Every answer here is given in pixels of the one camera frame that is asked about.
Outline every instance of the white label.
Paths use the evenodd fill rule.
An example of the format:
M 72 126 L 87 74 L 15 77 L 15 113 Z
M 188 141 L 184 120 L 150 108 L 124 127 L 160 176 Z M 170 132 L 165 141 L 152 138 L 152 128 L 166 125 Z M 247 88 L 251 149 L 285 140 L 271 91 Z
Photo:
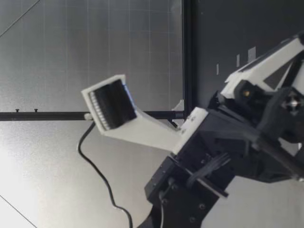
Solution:
M 248 63 L 252 62 L 257 58 L 257 49 L 256 47 L 253 47 L 248 50 Z

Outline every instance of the gray floor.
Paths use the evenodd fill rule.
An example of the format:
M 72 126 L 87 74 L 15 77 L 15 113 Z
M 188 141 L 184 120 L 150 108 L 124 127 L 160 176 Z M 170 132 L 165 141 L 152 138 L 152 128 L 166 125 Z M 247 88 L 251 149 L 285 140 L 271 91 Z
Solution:
M 34 0 L 1 0 L 0 31 Z M 0 111 L 87 110 L 80 90 L 126 73 L 144 110 L 182 99 L 178 0 L 42 0 L 0 39 Z M 38 228 L 124 228 L 107 189 L 76 153 L 88 123 L 0 123 L 0 194 Z M 94 130 L 83 151 L 138 225 L 149 213 L 143 188 L 164 151 L 104 138 Z M 236 179 L 204 227 L 301 228 L 303 186 Z M 0 200 L 0 227 L 30 228 Z

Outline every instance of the black wire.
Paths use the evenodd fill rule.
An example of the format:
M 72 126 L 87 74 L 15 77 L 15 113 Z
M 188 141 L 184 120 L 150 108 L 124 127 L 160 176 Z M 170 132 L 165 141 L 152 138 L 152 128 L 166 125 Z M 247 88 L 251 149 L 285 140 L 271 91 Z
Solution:
M 94 127 L 95 127 L 95 123 L 93 122 L 91 124 L 91 126 L 87 129 L 87 131 L 83 134 L 83 136 L 81 136 L 81 138 L 79 140 L 79 143 L 77 145 L 77 150 L 78 150 L 80 156 L 83 159 L 85 159 L 95 169 L 95 171 L 98 173 L 98 175 L 101 177 L 101 179 L 103 179 L 106 187 L 108 188 L 111 203 L 112 203 L 113 207 L 115 207 L 116 209 L 121 210 L 122 212 L 124 212 L 127 215 L 128 220 L 129 220 L 129 228 L 133 228 L 133 222 L 132 222 L 131 214 L 125 208 L 119 207 L 119 206 L 116 205 L 115 200 L 114 200 L 114 195 L 113 195 L 111 186 L 110 186 L 109 181 L 107 180 L 107 178 L 100 172 L 100 170 L 97 168 L 97 166 L 89 158 L 87 158 L 81 151 L 82 143 L 84 142 L 84 140 L 90 134 L 90 132 L 93 130 Z
M 161 201 L 161 226 L 160 226 L 160 228 L 163 228 L 164 217 L 165 217 L 164 208 L 163 208 L 163 201 L 162 201 L 162 195 L 163 195 L 163 192 L 160 191 L 160 193 L 158 194 L 158 198 Z

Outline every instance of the black cable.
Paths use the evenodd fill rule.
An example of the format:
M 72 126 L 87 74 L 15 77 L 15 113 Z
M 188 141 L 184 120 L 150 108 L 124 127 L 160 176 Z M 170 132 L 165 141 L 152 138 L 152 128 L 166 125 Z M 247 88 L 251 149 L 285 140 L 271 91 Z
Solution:
M 27 217 L 25 217 L 17 208 L 15 208 L 13 205 L 11 205 L 10 202 L 8 202 L 3 196 L 0 195 L 0 197 L 9 204 L 16 212 L 18 212 L 29 224 L 31 224 L 33 227 L 37 228 Z
M 165 216 L 164 208 L 163 208 L 162 195 L 163 195 L 163 192 L 160 191 L 160 193 L 158 194 L 158 198 L 161 201 L 161 226 L 160 226 L 160 228 L 163 228 L 163 222 L 164 222 L 164 216 Z
M 84 142 L 84 140 L 90 134 L 90 132 L 93 130 L 94 127 L 95 127 L 95 123 L 93 122 L 91 124 L 91 126 L 87 129 L 87 131 L 83 134 L 83 136 L 81 136 L 81 138 L 79 140 L 79 143 L 77 145 L 77 150 L 78 150 L 80 156 L 83 159 L 85 159 L 95 169 L 95 171 L 98 173 L 98 175 L 101 177 L 101 179 L 103 179 L 106 187 L 108 188 L 111 203 L 112 203 L 113 207 L 115 207 L 116 209 L 121 210 L 122 212 L 124 212 L 127 215 L 128 220 L 129 220 L 129 228 L 133 228 L 133 222 L 132 222 L 131 214 L 125 208 L 119 207 L 119 206 L 116 205 L 115 200 L 114 200 L 114 195 L 113 195 L 111 186 L 110 186 L 109 181 L 107 180 L 107 178 L 100 172 L 100 170 L 97 168 L 97 166 L 89 158 L 87 158 L 81 151 L 82 143 Z

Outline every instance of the black plastic part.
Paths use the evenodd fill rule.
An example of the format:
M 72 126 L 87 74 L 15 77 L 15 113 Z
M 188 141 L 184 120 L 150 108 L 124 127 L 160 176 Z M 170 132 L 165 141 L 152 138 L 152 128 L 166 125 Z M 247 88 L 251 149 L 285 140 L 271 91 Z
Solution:
M 146 185 L 146 196 L 148 201 L 160 210 L 159 195 L 160 192 L 162 193 L 164 228 L 200 228 L 202 220 L 219 197 L 198 182 L 191 189 L 186 188 L 190 174 L 181 165 L 183 163 L 177 163 L 167 157 Z M 220 176 L 218 175 L 215 179 L 221 182 L 218 187 L 224 189 L 234 178 L 234 175 L 226 176 L 228 177 L 226 179 L 221 179 Z
M 289 69 L 285 81 L 282 84 L 282 87 L 289 87 L 293 84 L 294 79 L 298 75 L 298 72 L 303 64 L 303 59 L 304 59 L 304 52 L 302 51 L 293 59 L 293 63 Z
M 110 129 L 118 128 L 136 118 L 131 98 L 121 80 L 105 85 L 93 93 Z
M 283 66 L 281 66 L 279 69 L 277 69 L 275 72 L 273 72 L 269 77 L 267 77 L 264 82 L 269 85 L 272 89 L 276 89 L 279 85 L 280 81 L 284 77 L 287 69 L 291 65 L 293 59 L 285 63 Z
M 254 122 L 260 119 L 270 99 L 264 91 L 246 80 L 240 81 L 234 90 L 234 100 L 224 99 L 224 105 L 237 114 Z
M 161 210 L 155 206 L 146 220 L 138 226 L 138 228 L 160 228 L 161 227 L 162 213 Z

